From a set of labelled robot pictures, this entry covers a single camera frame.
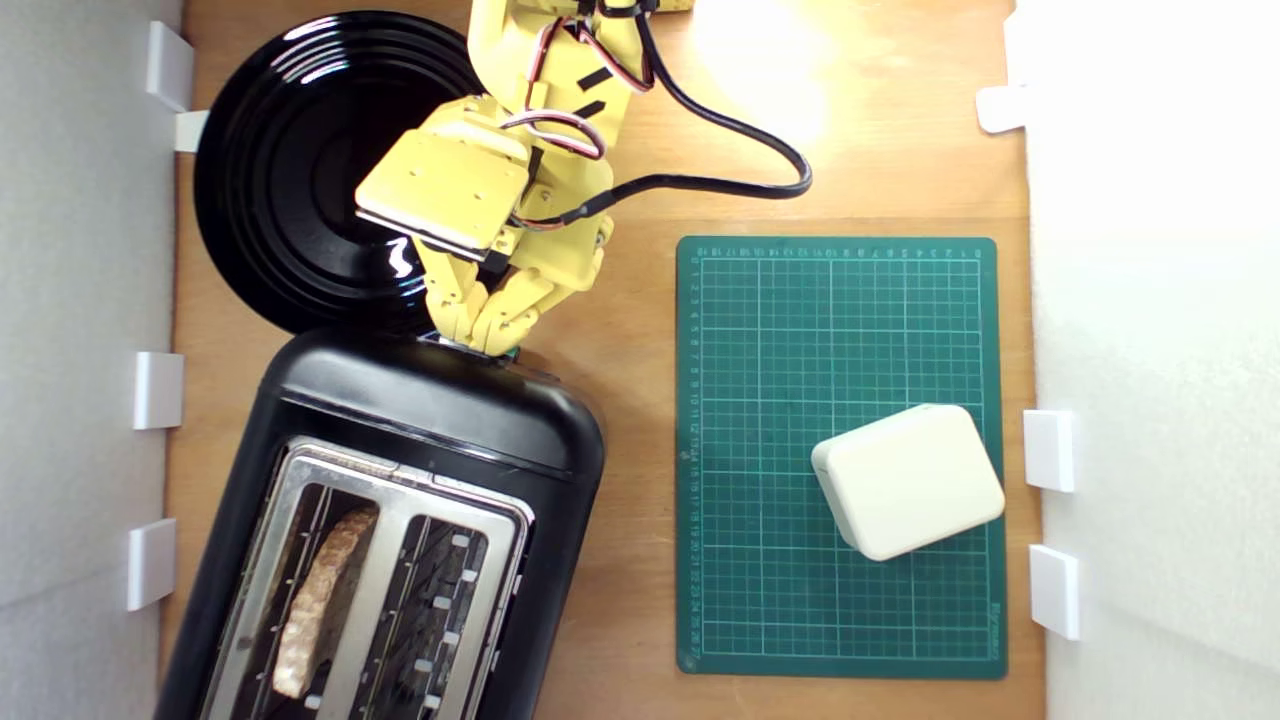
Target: toaster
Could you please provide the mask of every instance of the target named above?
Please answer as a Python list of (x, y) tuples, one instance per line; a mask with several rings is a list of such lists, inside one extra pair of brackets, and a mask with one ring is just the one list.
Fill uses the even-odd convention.
[(259, 387), (156, 720), (532, 716), (603, 462), (554, 378), (297, 336)]

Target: yellow robotic arm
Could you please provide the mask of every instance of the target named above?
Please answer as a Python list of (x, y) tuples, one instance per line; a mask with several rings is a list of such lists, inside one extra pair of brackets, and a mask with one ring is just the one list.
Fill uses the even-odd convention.
[[(488, 94), (438, 108), (401, 137), (356, 191), (362, 218), (412, 238), (425, 270), (428, 310), (444, 338), (503, 355), (544, 313), (590, 290), (613, 233), (602, 210), (627, 195), (677, 187), (794, 197), (808, 190), (808, 163), (790, 146), (689, 105), (671, 82), (664, 85), (686, 108), (790, 151), (801, 181), (751, 186), (650, 176), (614, 187), (605, 155), (631, 96), (654, 87), (655, 69), (669, 79), (648, 13), (687, 9), (692, 0), (663, 5), (475, 0), (468, 53)], [(481, 266), (506, 273), (492, 295), (477, 279)]]

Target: wooden surface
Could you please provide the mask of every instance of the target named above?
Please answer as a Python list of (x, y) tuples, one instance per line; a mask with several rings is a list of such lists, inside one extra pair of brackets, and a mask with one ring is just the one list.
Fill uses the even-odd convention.
[[(460, 29), (467, 3), (383, 6)], [(1023, 483), (1020, 414), (1033, 405), (1027, 187), (1021, 137), (987, 137), (974, 91), (1004, 82), (1011, 0), (698, 0), (655, 20), (668, 64), (713, 108), (763, 124), (812, 159), (813, 191), (774, 204), (662, 191), (617, 209), (596, 290), (571, 299), (526, 347), (585, 387), (613, 438), (539, 706), (539, 717), (859, 717), (1034, 720), (1044, 647), (1029, 620), (1027, 544), (1041, 538)], [(187, 0), (196, 106), (273, 35), (349, 9), (332, 0)], [(786, 165), (699, 124), (655, 92), (632, 105), (611, 152), (620, 179), (653, 170), (782, 179)], [(201, 245), (189, 158), (179, 160), (177, 352), (187, 416), (172, 436), (168, 512), (178, 519), (178, 592), (164, 651), (253, 389), (285, 336), (225, 287)], [(997, 683), (686, 676), (675, 662), (673, 251), (692, 233), (984, 234), (1000, 247), (1009, 489), (1009, 678)]]

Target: red and white wire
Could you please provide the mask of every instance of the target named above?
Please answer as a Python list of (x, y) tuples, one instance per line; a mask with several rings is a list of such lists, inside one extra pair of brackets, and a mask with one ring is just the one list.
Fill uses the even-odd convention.
[[(588, 141), (584, 142), (576, 137), (539, 129), (536, 123), (543, 122), (568, 126), (586, 136)], [(529, 133), (534, 137), (541, 138), (557, 147), (563, 147), (571, 152), (577, 152), (590, 160), (599, 160), (600, 158), (604, 158), (604, 152), (608, 150), (604, 142), (604, 136), (600, 135), (600, 131), (595, 129), (595, 126), (589, 123), (581, 115), (566, 113), (564, 110), (525, 110), (524, 113), (516, 113), (502, 123), (503, 129), (517, 126), (529, 126)]]
[(604, 63), (604, 67), (609, 73), (622, 81), (623, 85), (630, 87), (636, 95), (644, 95), (654, 87), (653, 68), (649, 67), (649, 58), (641, 56), (641, 77), (636, 77), (635, 73), (628, 70), (626, 65), (622, 64), (613, 53), (609, 51), (600, 38), (595, 37), (591, 27), (586, 22), (577, 23), (577, 41), (585, 45), (590, 45), (591, 50), (595, 50), (595, 55)]

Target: white clip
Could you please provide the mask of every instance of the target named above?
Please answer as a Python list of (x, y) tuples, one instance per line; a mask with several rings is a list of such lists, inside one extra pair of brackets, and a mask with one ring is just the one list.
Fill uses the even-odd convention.
[(978, 126), (991, 135), (1027, 127), (1033, 46), (1027, 10), (1005, 18), (1005, 73), (1009, 85), (978, 91)]

